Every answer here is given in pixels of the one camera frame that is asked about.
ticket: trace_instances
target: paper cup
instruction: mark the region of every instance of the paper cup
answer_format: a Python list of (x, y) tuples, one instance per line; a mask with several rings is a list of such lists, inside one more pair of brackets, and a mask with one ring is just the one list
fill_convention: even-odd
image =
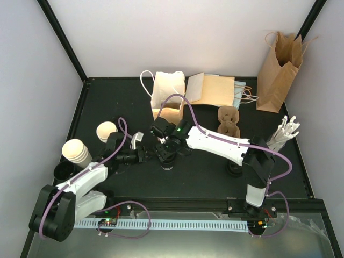
[(92, 160), (87, 147), (79, 139), (71, 139), (62, 147), (62, 155), (81, 168), (86, 168)]
[(96, 133), (100, 141), (107, 142), (110, 133), (118, 132), (116, 125), (113, 122), (103, 122), (98, 125)]

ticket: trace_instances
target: paper bag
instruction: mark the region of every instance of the paper bag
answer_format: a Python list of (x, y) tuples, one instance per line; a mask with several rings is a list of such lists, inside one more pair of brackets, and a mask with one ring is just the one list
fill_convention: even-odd
[[(154, 120), (157, 118), (162, 103), (168, 96), (174, 93), (185, 94), (184, 74), (181, 71), (173, 74), (157, 72), (153, 85), (152, 99), (150, 101)], [(173, 97), (162, 109), (160, 117), (177, 125), (183, 119), (183, 109), (184, 100), (180, 97)]]
[(257, 109), (278, 113), (302, 64), (301, 35), (277, 32), (276, 41), (257, 77)]
[(190, 76), (185, 96), (192, 105), (233, 106), (234, 77), (204, 73)]

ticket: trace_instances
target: black metal frame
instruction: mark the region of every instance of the black metal frame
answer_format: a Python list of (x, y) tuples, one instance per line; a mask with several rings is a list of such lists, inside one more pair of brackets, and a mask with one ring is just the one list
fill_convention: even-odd
[[(58, 36), (62, 46), (64, 47), (67, 55), (69, 56), (73, 66), (75, 67), (76, 71), (79, 74), (80, 79), (83, 81), (84, 85), (80, 94), (80, 98), (78, 100), (78, 104), (75, 110), (75, 114), (73, 117), (73, 120), (71, 122), (70, 130), (68, 132), (67, 140), (71, 139), (75, 135), (76, 128), (78, 126), (78, 121), (80, 119), (80, 115), (83, 110), (83, 106), (88, 94), (89, 85), (87, 81), (90, 80), (90, 78), (87, 78), (77, 56), (75, 55), (75, 52), (73, 51), (60, 23), (58, 22), (51, 6), (49, 5), (48, 0), (37, 0), (37, 2), (40, 4), (44, 14), (46, 15), (49, 23), (51, 24), (53, 30), (55, 31), (56, 35)], [(310, 10), (307, 18), (305, 19), (300, 31), (298, 32), (297, 36), (301, 35), (302, 40), (306, 37), (308, 31), (312, 27), (314, 21), (316, 20), (317, 16), (319, 15), (321, 9), (323, 8), (324, 4), (326, 3), (326, 0), (316, 0), (312, 9)], [(285, 104), (283, 104), (282, 107), (285, 111), (285, 113), (288, 113), (285, 107)], [(294, 139), (295, 144), (297, 146), (298, 155), (300, 159), (302, 160), (300, 150), (298, 148), (297, 142)], [(331, 224), (331, 221), (329, 219), (328, 213), (326, 211), (325, 204), (323, 200), (321, 199), (313, 199), (313, 191), (310, 185), (309, 178), (306, 174), (306, 170), (303, 164), (303, 170), (304, 170), (304, 177), (306, 178), (306, 181), (304, 182), (306, 184), (306, 187), (308, 187), (309, 191), (309, 199), (288, 199), (290, 212), (292, 213), (320, 213), (322, 215), (322, 219), (325, 223), (327, 234), (329, 236), (329, 239), (331, 241), (331, 245), (335, 254), (335, 257), (343, 257), (339, 248), (339, 244), (337, 242), (337, 239), (335, 237), (333, 227)], [(207, 199), (207, 200), (181, 200), (181, 199), (159, 199), (159, 198), (150, 198), (150, 199), (136, 199), (137, 201), (140, 201), (145, 206), (147, 206), (151, 210), (165, 210), (165, 211), (219, 211), (224, 213), (228, 212), (228, 206), (229, 204), (232, 205), (233, 202), (240, 202), (238, 199)], [(276, 210), (279, 212), (285, 212), (285, 204), (282, 199), (273, 199), (271, 200), (273, 202), (274, 207), (276, 207)], [(32, 243), (34, 237), (34, 232), (29, 231), (28, 236), (26, 238), (23, 251), (21, 253), (22, 258), (25, 258), (28, 256), (30, 246)]]
[(87, 81), (87, 76), (84, 72), (84, 70), (81, 67), (81, 64), (78, 60), (78, 58), (76, 57), (74, 50), (72, 49), (58, 19), (56, 18), (53, 9), (51, 8), (48, 0), (37, 0), (37, 2), (39, 3), (39, 5), (41, 6), (45, 16), (47, 17), (50, 25), (52, 26), (53, 30), (56, 33), (56, 36), (58, 36), (63, 48), (65, 49), (71, 63), (73, 64), (75, 70), (77, 71), (77, 73), (80, 76), (80, 79), (82, 82), (86, 82)]

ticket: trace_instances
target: brown paper bag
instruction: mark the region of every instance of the brown paper bag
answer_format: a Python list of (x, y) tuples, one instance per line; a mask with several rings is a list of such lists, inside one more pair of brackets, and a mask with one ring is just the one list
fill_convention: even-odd
[(295, 40), (294, 34), (286, 37), (277, 32), (276, 35), (276, 41), (272, 46), (269, 45), (269, 54), (257, 77), (257, 109), (274, 113), (280, 111), (311, 42), (307, 42), (302, 51), (304, 44), (301, 42), (301, 35)]

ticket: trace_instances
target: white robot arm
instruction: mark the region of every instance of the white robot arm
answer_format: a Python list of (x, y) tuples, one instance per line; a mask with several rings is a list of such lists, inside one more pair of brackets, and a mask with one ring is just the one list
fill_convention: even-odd
[(153, 122), (150, 129), (154, 135), (162, 139), (156, 148), (159, 150), (158, 157), (161, 161), (182, 148), (201, 149), (225, 157), (242, 166), (247, 180), (246, 202), (254, 207), (260, 207), (263, 204), (267, 179), (274, 165), (274, 159), (270, 153), (239, 146), (239, 144), (256, 144), (266, 147), (262, 139), (254, 138), (253, 141), (250, 141), (249, 139), (229, 137), (200, 126), (203, 131), (201, 132), (198, 127), (192, 126), (184, 120), (176, 126), (160, 117)]

